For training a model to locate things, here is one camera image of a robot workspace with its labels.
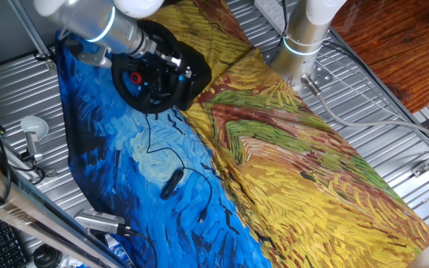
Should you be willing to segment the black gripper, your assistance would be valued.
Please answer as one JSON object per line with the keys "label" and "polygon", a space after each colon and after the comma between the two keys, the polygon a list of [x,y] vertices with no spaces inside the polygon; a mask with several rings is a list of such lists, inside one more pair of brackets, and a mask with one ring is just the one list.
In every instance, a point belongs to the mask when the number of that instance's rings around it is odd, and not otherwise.
{"label": "black gripper", "polygon": [[191,67],[183,59],[181,48],[178,45],[152,44],[149,52],[149,66],[153,68],[149,85],[165,86],[165,93],[181,98],[188,78],[192,77]]}

